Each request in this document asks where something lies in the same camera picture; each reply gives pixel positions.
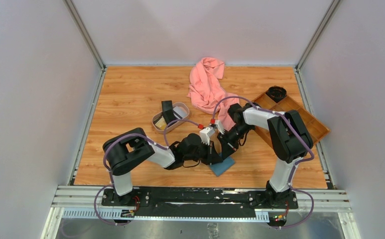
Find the aluminium rail frame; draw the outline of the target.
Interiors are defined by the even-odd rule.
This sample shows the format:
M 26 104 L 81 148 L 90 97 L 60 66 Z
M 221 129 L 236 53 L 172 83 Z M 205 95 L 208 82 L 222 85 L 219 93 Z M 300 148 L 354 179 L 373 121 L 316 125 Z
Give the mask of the aluminium rail frame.
M 59 230 L 65 208 L 92 208 L 100 186 L 58 186 L 41 239 L 54 239 Z M 346 239 L 360 239 L 361 235 L 344 190 L 305 189 L 314 199 L 314 212 L 332 212 L 339 217 Z

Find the blue leather card holder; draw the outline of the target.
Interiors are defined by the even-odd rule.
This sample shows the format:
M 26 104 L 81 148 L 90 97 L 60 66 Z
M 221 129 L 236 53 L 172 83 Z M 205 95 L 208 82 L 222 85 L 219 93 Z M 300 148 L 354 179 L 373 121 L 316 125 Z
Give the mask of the blue leather card holder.
M 216 177 L 221 176 L 224 174 L 228 169 L 230 169 L 235 164 L 234 159 L 232 159 L 230 156 L 224 159 L 220 163 L 215 163 L 209 165 L 209 168 L 214 173 Z

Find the gold card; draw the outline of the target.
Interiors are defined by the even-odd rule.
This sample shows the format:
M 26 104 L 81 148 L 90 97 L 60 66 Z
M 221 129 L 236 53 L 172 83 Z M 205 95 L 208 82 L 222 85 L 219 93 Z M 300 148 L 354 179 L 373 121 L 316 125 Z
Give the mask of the gold card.
M 164 118 L 159 118 L 154 122 L 154 125 L 159 129 L 159 130 L 164 130 L 167 126 L 167 123 Z

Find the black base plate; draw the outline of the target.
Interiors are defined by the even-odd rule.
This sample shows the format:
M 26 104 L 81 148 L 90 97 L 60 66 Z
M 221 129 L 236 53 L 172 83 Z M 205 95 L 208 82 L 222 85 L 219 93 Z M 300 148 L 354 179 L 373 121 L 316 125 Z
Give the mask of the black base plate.
M 137 216 L 192 218 L 251 218 L 256 209 L 298 208 L 294 192 L 275 201 L 264 189 L 188 187 L 135 187 L 123 196 L 105 189 L 100 205 L 134 207 Z

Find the pink cloth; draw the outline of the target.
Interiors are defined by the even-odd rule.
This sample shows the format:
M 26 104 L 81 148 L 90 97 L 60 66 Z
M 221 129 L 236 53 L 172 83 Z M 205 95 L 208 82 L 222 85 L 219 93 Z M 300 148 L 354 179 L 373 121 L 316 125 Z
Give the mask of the pink cloth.
M 225 62 L 213 58 L 202 58 L 191 70 L 189 93 L 191 104 L 196 109 L 207 114 L 218 113 L 218 120 L 225 130 L 230 130 L 234 121 L 228 114 L 228 109 L 240 101 L 237 95 L 228 93 L 219 80 L 224 77 Z

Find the black card left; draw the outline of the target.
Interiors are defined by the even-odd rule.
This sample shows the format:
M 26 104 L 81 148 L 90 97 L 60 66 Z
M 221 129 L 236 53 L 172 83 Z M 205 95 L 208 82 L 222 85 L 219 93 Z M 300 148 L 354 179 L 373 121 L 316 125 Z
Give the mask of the black card left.
M 171 100 L 162 101 L 161 107 L 162 107 L 162 116 L 165 119 L 167 125 L 169 125 L 169 123 L 177 119 L 173 113 L 173 103 Z

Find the pink oval tray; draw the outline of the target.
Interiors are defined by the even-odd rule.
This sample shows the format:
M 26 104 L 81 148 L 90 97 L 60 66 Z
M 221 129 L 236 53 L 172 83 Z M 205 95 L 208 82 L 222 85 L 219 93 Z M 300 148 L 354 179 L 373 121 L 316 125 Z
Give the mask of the pink oval tray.
M 161 112 L 153 116 L 151 124 L 156 132 L 163 134 L 170 132 L 187 120 L 190 115 L 189 108 L 182 102 L 162 101 Z

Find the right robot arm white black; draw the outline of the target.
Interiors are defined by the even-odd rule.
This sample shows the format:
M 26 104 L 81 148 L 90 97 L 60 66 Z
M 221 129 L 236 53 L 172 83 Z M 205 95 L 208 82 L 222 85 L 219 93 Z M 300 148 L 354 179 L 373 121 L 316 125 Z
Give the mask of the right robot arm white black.
M 220 131 L 217 139 L 221 144 L 221 157 L 231 156 L 240 147 L 249 131 L 256 127 L 269 131 L 272 149 L 277 156 L 274 172 L 266 183 L 264 195 L 252 206 L 265 204 L 278 208 L 287 202 L 292 193 L 292 179 L 298 165 L 313 160 L 314 142 L 300 114 L 296 110 L 277 112 L 263 109 L 253 103 L 245 106 L 231 105 L 228 114 L 234 121 L 230 130 Z

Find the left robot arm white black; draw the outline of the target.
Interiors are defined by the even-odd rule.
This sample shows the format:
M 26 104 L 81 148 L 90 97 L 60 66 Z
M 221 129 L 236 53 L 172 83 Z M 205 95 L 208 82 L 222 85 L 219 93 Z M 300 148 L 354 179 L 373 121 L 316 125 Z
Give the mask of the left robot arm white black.
M 181 141 L 163 146 L 147 137 L 140 127 L 109 139 L 103 144 L 103 151 L 114 198 L 122 206 L 133 201 L 131 171 L 145 161 L 158 164 L 166 170 L 182 167 L 189 160 L 210 166 L 223 162 L 214 142 L 205 144 L 198 134 L 191 133 Z

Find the black tape roll upper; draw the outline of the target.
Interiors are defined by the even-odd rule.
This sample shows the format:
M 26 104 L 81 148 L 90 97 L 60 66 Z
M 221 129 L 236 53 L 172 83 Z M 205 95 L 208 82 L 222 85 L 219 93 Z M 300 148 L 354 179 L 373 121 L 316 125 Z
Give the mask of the black tape roll upper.
M 287 90 L 280 86 L 272 86 L 266 91 L 266 95 L 268 95 L 275 103 L 279 103 L 287 97 Z

